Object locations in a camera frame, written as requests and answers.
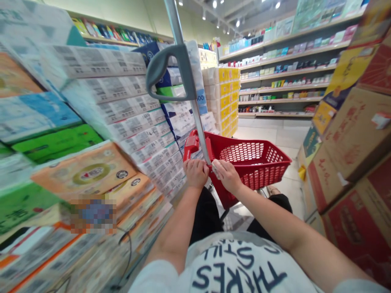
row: ceiling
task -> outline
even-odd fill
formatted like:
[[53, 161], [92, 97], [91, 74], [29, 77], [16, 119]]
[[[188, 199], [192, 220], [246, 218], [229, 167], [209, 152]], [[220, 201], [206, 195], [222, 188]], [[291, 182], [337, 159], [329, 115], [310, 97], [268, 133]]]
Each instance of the ceiling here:
[[183, 6], [192, 10], [202, 17], [203, 7], [205, 8], [206, 21], [217, 24], [220, 20], [220, 29], [227, 31], [230, 25], [230, 32], [233, 29], [240, 35], [254, 33], [258, 29], [270, 25], [270, 22], [280, 20], [294, 15], [298, 0], [216, 0], [217, 7], [213, 8], [214, 0], [182, 0]]

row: leg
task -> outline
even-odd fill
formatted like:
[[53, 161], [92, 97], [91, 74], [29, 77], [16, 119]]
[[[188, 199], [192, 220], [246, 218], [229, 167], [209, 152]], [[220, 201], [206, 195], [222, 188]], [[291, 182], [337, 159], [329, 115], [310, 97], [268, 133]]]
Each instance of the leg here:
[[223, 232], [219, 211], [213, 195], [204, 187], [195, 209], [190, 245], [216, 232]]
[[[274, 188], [274, 190], [276, 190], [276, 192], [275, 192], [276, 194], [272, 194], [269, 197], [269, 200], [273, 201], [274, 203], [278, 204], [280, 207], [282, 207], [282, 208], [286, 209], [287, 211], [289, 211], [290, 213], [292, 213], [292, 207], [290, 206], [289, 199], [285, 195], [283, 195], [282, 193], [279, 193], [280, 191], [278, 189]], [[251, 222], [247, 231], [251, 232], [251, 233], [255, 233], [261, 238], [265, 238], [267, 240], [270, 240], [270, 241], [276, 243], [274, 241], [274, 239], [269, 235], [268, 232], [266, 232], [266, 230], [261, 226], [261, 224], [256, 219], [254, 219]]]

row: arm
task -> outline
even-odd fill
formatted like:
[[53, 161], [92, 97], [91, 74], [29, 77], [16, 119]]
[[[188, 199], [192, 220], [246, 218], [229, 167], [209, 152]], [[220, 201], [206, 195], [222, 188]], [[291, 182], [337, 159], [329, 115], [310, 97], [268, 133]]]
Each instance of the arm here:
[[348, 279], [374, 282], [309, 225], [245, 186], [231, 163], [223, 160], [213, 163], [224, 187], [249, 209], [269, 235], [323, 291], [332, 292], [339, 283]]
[[178, 274], [185, 269], [196, 206], [209, 173], [209, 168], [201, 160], [187, 160], [183, 164], [183, 169], [186, 172], [189, 186], [175, 212], [159, 234], [144, 264], [146, 266], [154, 260], [167, 260], [176, 268]]

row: tiled floor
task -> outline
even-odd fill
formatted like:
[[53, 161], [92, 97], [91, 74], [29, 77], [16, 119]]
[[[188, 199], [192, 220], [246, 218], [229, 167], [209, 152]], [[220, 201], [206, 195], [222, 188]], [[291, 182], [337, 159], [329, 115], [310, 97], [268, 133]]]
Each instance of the tiled floor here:
[[[284, 173], [282, 181], [276, 183], [275, 186], [289, 198], [293, 214], [300, 219], [304, 218], [304, 202], [297, 173], [299, 166], [296, 156], [309, 127], [310, 121], [305, 120], [239, 119], [238, 130], [234, 134], [234, 137], [239, 139], [268, 140], [292, 159], [292, 164]], [[224, 208], [215, 190], [213, 190], [213, 195], [221, 216]], [[225, 218], [224, 230], [246, 230], [253, 219], [250, 211], [243, 204], [238, 203], [230, 209]]]

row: red shopping basket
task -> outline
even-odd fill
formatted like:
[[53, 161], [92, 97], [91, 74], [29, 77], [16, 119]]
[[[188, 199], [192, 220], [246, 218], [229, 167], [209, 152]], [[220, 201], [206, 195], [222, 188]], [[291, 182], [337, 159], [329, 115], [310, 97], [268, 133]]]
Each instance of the red shopping basket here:
[[[231, 162], [238, 172], [243, 184], [252, 190], [281, 181], [285, 170], [292, 160], [278, 147], [267, 140], [239, 140], [226, 138], [204, 131], [209, 158]], [[199, 149], [197, 130], [193, 130], [186, 140], [183, 161], [190, 159], [192, 153]], [[209, 177], [224, 209], [229, 209], [238, 200], [228, 192], [221, 181], [209, 167]]]

